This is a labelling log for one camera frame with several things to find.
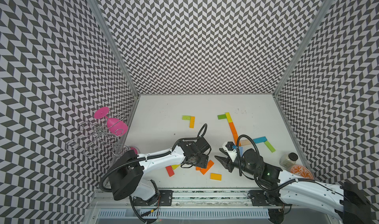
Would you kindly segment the yellow-orange bottom block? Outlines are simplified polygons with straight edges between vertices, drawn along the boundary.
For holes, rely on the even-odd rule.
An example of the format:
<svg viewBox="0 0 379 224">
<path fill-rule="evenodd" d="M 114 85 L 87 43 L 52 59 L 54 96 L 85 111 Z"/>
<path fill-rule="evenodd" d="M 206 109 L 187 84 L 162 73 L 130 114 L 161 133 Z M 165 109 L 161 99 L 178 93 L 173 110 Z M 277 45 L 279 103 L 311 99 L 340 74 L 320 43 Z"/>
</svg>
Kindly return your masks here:
<svg viewBox="0 0 379 224">
<path fill-rule="evenodd" d="M 215 180 L 215 181 L 221 181 L 222 180 L 222 175 L 221 174 L 216 174 L 216 173 L 211 173 L 210 174 L 210 179 Z"/>
</svg>

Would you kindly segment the yellow-orange block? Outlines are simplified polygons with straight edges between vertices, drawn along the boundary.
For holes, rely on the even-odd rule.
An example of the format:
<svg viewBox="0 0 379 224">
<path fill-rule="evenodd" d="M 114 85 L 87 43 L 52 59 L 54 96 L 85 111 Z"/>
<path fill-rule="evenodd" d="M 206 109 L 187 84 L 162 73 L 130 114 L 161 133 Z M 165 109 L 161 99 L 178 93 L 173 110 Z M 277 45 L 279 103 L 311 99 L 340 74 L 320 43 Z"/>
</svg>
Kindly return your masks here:
<svg viewBox="0 0 379 224">
<path fill-rule="evenodd" d="M 190 118 L 190 128 L 194 128 L 194 124 L 195 124 L 195 117 L 194 116 L 191 116 L 191 118 Z"/>
<path fill-rule="evenodd" d="M 216 173 L 211 173 L 210 174 L 210 179 L 215 180 L 215 181 L 221 181 L 222 180 L 222 175 L 221 174 L 216 174 Z"/>
</svg>

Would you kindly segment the orange diagonal block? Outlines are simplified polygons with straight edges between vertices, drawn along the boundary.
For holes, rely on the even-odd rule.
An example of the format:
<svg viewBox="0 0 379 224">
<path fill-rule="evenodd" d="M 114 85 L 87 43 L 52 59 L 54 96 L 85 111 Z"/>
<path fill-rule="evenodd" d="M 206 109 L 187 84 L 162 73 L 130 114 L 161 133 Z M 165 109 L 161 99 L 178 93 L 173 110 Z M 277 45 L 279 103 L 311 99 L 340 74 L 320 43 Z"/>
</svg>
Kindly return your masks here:
<svg viewBox="0 0 379 224">
<path fill-rule="evenodd" d="M 208 163 L 207 163 L 207 167 L 206 168 L 201 168 L 200 172 L 205 175 L 209 170 L 210 168 L 214 165 L 214 162 L 212 160 L 209 160 Z"/>
</svg>

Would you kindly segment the natural wood block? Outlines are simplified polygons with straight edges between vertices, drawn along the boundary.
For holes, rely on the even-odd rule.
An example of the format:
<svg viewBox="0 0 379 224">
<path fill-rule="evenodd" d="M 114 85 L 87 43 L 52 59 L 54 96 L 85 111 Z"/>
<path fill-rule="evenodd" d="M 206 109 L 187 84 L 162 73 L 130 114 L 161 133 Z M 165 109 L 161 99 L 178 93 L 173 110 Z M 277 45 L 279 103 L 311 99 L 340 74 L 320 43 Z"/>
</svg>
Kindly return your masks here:
<svg viewBox="0 0 379 224">
<path fill-rule="evenodd" d="M 239 145 L 240 146 L 249 146 L 249 145 L 252 145 L 252 143 L 249 140 L 241 140 L 239 142 Z"/>
</svg>

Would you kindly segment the yellow-green long block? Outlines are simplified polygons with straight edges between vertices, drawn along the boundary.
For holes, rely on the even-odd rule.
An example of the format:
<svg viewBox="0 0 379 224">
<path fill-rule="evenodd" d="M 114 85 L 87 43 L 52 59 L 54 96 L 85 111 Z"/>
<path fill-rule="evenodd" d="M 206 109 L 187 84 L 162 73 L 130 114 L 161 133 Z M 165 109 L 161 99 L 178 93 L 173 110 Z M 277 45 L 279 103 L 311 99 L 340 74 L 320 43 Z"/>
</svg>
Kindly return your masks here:
<svg viewBox="0 0 379 224">
<path fill-rule="evenodd" d="M 180 167 L 180 165 L 172 165 L 171 166 L 173 170 L 177 169 L 178 167 Z"/>
</svg>

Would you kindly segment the red small block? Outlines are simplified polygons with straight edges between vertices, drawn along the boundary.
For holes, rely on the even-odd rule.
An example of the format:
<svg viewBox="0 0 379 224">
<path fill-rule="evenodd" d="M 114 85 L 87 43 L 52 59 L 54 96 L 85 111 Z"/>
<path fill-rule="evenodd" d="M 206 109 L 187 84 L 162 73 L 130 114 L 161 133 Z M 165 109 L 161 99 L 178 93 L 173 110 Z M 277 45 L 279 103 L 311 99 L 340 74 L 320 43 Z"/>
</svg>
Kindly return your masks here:
<svg viewBox="0 0 379 224">
<path fill-rule="evenodd" d="M 166 167 L 166 171 L 167 171 L 167 173 L 168 173 L 169 177 L 172 177 L 172 176 L 174 176 L 174 175 L 175 175 L 175 173 L 174 173 L 174 170 L 173 170 L 172 166 L 167 166 L 167 167 Z"/>
</svg>

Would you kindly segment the teal block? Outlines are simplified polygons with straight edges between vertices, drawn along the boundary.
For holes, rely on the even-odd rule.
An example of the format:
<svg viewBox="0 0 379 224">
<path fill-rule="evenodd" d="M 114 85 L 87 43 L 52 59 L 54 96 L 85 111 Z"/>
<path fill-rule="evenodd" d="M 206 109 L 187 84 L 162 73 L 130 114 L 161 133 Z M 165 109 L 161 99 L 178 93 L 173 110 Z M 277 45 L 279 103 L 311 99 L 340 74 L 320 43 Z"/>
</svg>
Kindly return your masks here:
<svg viewBox="0 0 379 224">
<path fill-rule="evenodd" d="M 259 137 L 259 138 L 253 139 L 253 141 L 255 144 L 264 143 L 267 141 L 267 138 L 266 137 Z"/>
</svg>

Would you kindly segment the green long block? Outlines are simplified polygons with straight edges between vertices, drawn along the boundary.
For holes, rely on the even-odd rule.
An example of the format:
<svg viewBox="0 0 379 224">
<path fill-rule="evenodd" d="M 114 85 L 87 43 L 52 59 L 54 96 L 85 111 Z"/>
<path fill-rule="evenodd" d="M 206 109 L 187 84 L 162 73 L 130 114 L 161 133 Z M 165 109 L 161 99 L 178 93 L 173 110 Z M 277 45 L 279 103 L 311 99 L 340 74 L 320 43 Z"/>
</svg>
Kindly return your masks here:
<svg viewBox="0 0 379 224">
<path fill-rule="evenodd" d="M 276 149 L 272 146 L 272 144 L 269 141 L 265 141 L 264 144 L 270 150 L 271 153 L 276 152 Z"/>
</svg>

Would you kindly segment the light green small block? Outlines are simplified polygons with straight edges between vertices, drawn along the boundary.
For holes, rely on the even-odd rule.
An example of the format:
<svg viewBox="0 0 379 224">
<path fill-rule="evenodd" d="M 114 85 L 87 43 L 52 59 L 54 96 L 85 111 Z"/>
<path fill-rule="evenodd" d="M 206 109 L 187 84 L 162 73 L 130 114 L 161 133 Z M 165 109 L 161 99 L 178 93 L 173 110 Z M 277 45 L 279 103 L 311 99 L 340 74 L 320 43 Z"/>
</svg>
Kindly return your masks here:
<svg viewBox="0 0 379 224">
<path fill-rule="evenodd" d="M 183 115 L 182 120 L 191 120 L 191 116 L 189 115 Z"/>
</svg>

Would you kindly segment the yellow block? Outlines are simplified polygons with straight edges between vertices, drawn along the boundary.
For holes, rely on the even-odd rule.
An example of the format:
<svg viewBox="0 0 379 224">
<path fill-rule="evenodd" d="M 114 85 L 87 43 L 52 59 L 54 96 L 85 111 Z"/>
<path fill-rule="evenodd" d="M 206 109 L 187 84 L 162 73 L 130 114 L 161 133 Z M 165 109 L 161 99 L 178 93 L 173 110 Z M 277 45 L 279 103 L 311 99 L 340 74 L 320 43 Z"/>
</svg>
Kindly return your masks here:
<svg viewBox="0 0 379 224">
<path fill-rule="evenodd" d="M 225 115 L 226 115 L 228 123 L 233 123 L 233 120 L 232 120 L 230 113 L 226 112 Z"/>
</svg>

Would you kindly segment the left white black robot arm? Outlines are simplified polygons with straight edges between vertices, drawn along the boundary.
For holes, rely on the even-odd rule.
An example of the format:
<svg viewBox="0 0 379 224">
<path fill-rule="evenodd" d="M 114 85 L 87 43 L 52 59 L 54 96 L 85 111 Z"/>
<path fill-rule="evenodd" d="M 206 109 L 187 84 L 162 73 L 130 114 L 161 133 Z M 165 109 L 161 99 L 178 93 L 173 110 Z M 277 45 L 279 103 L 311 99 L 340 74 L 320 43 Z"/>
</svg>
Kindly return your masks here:
<svg viewBox="0 0 379 224">
<path fill-rule="evenodd" d="M 154 180 L 146 180 L 144 177 L 148 173 L 172 165 L 207 168 L 212 148 L 204 138 L 206 131 L 205 123 L 196 137 L 181 138 L 173 147 L 156 153 L 136 154 L 134 151 L 124 153 L 103 175 L 99 189 L 111 192 L 116 201 L 136 197 L 155 203 L 160 197 L 160 191 Z"/>
</svg>

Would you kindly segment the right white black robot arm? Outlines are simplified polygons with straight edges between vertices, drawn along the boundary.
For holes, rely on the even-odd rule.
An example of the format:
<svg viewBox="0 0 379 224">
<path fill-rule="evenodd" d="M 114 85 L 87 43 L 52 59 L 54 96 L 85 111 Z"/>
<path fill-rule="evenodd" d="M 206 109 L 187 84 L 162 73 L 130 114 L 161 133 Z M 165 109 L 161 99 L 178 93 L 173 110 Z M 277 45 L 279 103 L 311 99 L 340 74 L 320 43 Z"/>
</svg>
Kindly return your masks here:
<svg viewBox="0 0 379 224">
<path fill-rule="evenodd" d="M 255 143 L 244 154 L 226 142 L 215 156 L 229 172 L 253 180 L 265 193 L 266 202 L 302 206 L 336 218 L 344 224 L 371 224 L 371 203 L 364 191 L 352 183 L 327 184 L 295 175 L 264 162 Z"/>
</svg>

